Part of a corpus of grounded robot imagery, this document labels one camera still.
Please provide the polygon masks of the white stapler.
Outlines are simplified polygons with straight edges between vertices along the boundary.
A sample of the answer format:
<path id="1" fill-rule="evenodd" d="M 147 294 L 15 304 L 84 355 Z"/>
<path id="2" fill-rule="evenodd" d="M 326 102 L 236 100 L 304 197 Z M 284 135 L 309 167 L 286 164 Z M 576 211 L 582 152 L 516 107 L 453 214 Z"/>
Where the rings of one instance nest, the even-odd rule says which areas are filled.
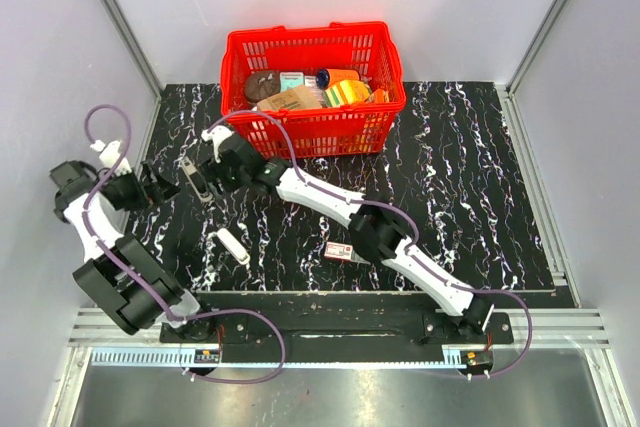
<path id="1" fill-rule="evenodd" d="M 217 239 L 231 256 L 240 264 L 248 265 L 250 254 L 244 245 L 226 228 L 221 228 L 215 232 Z"/>

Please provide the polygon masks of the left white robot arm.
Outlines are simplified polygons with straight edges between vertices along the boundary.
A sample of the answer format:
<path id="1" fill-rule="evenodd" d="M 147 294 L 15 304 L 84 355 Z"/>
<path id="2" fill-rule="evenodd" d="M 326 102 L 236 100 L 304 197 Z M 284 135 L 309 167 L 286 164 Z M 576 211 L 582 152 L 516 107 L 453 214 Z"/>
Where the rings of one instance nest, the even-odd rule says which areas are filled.
<path id="1" fill-rule="evenodd" d="M 54 213 L 76 229 L 84 248 L 84 264 L 73 278 L 121 330 L 133 335 L 159 321 L 181 340 L 201 343 L 214 336 L 215 316 L 112 220 L 120 210 L 144 210 L 171 200 L 178 186 L 147 162 L 140 176 L 129 172 L 107 178 L 84 161 L 66 161 L 49 177 L 57 187 Z"/>

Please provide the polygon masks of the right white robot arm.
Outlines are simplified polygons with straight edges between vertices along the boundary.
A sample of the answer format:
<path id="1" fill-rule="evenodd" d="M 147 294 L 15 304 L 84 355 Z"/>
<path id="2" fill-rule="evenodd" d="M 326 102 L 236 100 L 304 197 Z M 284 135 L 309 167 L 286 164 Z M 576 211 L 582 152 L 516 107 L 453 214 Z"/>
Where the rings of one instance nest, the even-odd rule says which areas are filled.
<path id="1" fill-rule="evenodd" d="M 417 226 L 403 211 L 322 181 L 291 160 L 266 158 L 226 127 L 205 131 L 201 138 L 213 147 L 212 157 L 200 166 L 210 187 L 220 193 L 250 188 L 334 220 L 348 230 L 359 257 L 400 273 L 454 318 L 460 339 L 476 343 L 489 333 L 494 305 L 419 248 Z"/>

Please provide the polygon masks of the brown cardboard packet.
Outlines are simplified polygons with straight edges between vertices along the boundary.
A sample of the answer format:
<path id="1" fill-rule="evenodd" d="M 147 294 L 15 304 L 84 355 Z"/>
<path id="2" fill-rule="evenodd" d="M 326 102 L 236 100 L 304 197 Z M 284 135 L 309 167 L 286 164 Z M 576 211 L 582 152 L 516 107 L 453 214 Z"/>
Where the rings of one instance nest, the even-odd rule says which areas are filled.
<path id="1" fill-rule="evenodd" d="M 285 90 L 257 103 L 259 111 L 273 112 L 313 110 L 322 107 L 314 92 L 305 85 Z"/>

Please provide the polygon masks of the teal white small box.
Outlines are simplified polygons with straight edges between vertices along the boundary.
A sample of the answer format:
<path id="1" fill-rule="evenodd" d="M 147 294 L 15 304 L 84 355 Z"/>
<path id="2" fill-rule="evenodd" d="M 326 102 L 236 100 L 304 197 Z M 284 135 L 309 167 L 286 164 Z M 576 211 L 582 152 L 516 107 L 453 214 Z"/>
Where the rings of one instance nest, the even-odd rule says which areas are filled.
<path id="1" fill-rule="evenodd" d="M 305 84 L 305 75 L 299 71 L 282 71 L 279 73 L 280 91 L 285 92 Z"/>

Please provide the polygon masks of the orange bottle blue cap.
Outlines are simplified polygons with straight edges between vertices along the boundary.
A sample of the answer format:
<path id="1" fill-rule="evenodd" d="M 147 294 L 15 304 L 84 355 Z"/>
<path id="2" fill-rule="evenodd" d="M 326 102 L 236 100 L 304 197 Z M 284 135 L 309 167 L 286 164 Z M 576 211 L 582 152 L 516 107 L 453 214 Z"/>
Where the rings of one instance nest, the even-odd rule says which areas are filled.
<path id="1" fill-rule="evenodd" d="M 323 90 L 326 90 L 336 83 L 343 80 L 360 80 L 360 74 L 356 70 L 352 69 L 319 69 L 316 74 L 316 85 Z"/>

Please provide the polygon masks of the yellow green snack pack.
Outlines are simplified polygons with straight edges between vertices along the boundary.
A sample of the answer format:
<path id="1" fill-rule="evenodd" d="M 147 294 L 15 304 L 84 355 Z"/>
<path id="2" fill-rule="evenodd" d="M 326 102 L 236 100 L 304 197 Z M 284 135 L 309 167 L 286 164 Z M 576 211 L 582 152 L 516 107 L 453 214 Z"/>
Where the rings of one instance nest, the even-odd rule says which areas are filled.
<path id="1" fill-rule="evenodd" d="M 366 102 L 371 96 L 371 88 L 359 80 L 342 80 L 324 91 L 327 107 L 337 108 Z"/>

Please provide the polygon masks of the red white staple box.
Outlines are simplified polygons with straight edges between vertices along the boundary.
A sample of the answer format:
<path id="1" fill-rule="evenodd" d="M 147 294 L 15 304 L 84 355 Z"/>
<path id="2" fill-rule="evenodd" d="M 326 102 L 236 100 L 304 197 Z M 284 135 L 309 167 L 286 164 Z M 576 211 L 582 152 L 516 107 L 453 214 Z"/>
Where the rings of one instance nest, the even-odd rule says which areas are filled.
<path id="1" fill-rule="evenodd" d="M 362 263 L 363 260 L 355 252 L 354 247 L 350 244 L 342 244 L 336 242 L 327 242 L 325 246 L 324 256 L 329 259 Z"/>

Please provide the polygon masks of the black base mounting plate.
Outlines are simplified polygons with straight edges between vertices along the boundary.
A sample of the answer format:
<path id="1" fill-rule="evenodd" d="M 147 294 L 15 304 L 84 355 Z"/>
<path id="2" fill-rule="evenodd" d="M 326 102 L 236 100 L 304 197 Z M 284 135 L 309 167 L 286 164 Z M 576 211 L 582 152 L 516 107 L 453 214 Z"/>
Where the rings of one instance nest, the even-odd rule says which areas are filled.
<path id="1" fill-rule="evenodd" d="M 421 292 L 202 292 L 197 298 L 216 309 L 247 309 L 269 318 L 284 334 L 387 334 L 442 344 L 494 346 L 514 341 L 506 313 L 495 311 L 478 335 L 448 317 Z"/>

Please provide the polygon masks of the orange snack packet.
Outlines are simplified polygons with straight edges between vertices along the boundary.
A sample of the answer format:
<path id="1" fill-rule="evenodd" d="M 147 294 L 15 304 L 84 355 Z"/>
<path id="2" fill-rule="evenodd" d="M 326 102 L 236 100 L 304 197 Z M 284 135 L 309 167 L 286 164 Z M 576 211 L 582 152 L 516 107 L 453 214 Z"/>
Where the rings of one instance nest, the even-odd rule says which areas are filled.
<path id="1" fill-rule="evenodd" d="M 384 89 L 378 88 L 372 93 L 370 101 L 372 103 L 388 103 L 390 101 L 389 93 Z"/>

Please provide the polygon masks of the red plastic shopping basket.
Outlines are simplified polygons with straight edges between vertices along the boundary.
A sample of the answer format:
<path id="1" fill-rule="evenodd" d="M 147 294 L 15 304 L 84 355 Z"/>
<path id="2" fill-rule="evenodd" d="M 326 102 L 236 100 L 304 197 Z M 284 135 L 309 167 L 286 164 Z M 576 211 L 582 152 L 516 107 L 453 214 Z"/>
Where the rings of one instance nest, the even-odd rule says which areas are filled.
<path id="1" fill-rule="evenodd" d="M 245 84 L 256 72 L 312 75 L 323 68 L 355 70 L 389 99 L 262 117 L 246 98 Z M 378 153 L 407 102 L 398 49 L 382 21 L 233 31 L 222 58 L 220 89 L 222 116 L 266 157 Z"/>

